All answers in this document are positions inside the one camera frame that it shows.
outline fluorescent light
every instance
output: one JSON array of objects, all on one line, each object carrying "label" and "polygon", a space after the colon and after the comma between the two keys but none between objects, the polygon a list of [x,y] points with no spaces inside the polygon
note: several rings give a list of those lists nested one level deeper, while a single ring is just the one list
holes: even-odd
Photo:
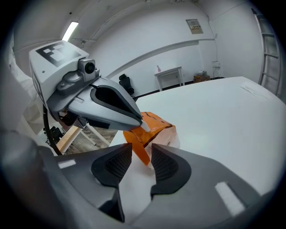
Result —
[{"label": "fluorescent light", "polygon": [[75,22],[75,21],[72,21],[70,26],[68,27],[66,33],[64,34],[63,36],[63,41],[68,41],[70,36],[72,35],[73,31],[76,29],[77,25],[79,23],[78,22]]}]

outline orange object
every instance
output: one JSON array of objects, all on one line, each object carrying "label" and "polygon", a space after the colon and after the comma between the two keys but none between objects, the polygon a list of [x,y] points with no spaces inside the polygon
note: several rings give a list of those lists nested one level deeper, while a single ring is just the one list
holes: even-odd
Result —
[{"label": "orange object", "polygon": [[141,115],[150,131],[146,132],[142,127],[138,127],[132,131],[124,131],[123,135],[128,143],[132,143],[134,153],[148,166],[151,157],[151,144],[169,145],[174,136],[177,136],[177,132],[174,125],[151,112],[141,112]]}]

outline white table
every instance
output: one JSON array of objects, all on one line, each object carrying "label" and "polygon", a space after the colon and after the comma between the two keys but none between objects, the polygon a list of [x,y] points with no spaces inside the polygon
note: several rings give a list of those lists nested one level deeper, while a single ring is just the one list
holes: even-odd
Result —
[{"label": "white table", "polygon": [[[256,92],[240,87],[245,84]],[[261,195],[275,188],[286,159],[286,106],[265,88],[234,77],[151,94],[137,105],[174,124],[181,149],[221,162]],[[118,131],[111,145],[125,142]],[[127,223],[150,203],[155,183],[133,153],[119,185]]]},{"label": "white table", "polygon": [[169,75],[169,74],[172,74],[172,73],[178,73],[178,80],[179,80],[179,85],[180,86],[181,86],[181,84],[183,84],[183,86],[185,85],[185,82],[183,80],[183,76],[182,76],[182,73],[181,73],[181,68],[182,68],[181,66],[177,66],[177,67],[174,67],[174,68],[169,68],[169,69],[163,70],[161,72],[155,72],[154,76],[157,79],[160,91],[162,91],[162,84],[161,84],[159,78],[161,76]]}]

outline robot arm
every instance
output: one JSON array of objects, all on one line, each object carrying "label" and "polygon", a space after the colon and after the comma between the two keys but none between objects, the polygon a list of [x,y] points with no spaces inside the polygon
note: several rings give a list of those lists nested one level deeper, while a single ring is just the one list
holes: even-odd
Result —
[{"label": "robot arm", "polygon": [[76,46],[57,41],[29,53],[34,86],[44,106],[64,128],[116,130],[141,126],[140,111],[126,90],[101,77],[95,61]]}]

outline black cable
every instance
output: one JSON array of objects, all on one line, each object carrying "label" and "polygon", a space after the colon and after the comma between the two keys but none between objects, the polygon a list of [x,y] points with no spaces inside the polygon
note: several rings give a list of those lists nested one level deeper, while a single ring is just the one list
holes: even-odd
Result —
[{"label": "black cable", "polygon": [[46,131],[46,136],[48,137],[48,140],[50,142],[50,146],[54,149],[55,153],[57,155],[62,155],[62,153],[60,152],[60,150],[58,149],[52,134],[50,132],[50,126],[49,126],[49,119],[48,119],[48,110],[45,107],[45,105],[43,105],[43,119],[44,119],[44,127],[45,127],[45,131]]}]

